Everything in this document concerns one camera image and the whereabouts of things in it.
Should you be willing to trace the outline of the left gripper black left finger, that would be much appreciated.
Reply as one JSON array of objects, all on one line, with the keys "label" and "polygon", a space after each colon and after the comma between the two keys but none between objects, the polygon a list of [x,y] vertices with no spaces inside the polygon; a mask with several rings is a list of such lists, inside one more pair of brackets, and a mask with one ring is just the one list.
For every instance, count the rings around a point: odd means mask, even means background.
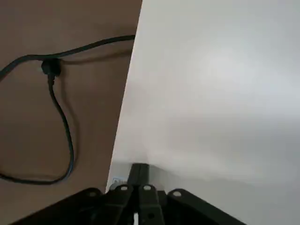
[{"label": "left gripper black left finger", "polygon": [[88,188],[15,221],[14,225],[132,225],[132,201],[140,185],[140,164],[132,164],[127,181],[114,182],[105,194]]}]

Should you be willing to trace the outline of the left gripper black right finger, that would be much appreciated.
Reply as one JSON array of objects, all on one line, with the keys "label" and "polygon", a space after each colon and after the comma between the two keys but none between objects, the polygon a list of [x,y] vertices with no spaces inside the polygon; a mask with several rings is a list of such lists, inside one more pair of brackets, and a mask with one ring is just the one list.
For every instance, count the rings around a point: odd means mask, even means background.
[{"label": "left gripper black right finger", "polygon": [[174,189],[166,193],[149,183],[150,166],[138,164],[139,222],[143,225],[242,225],[196,195]]}]

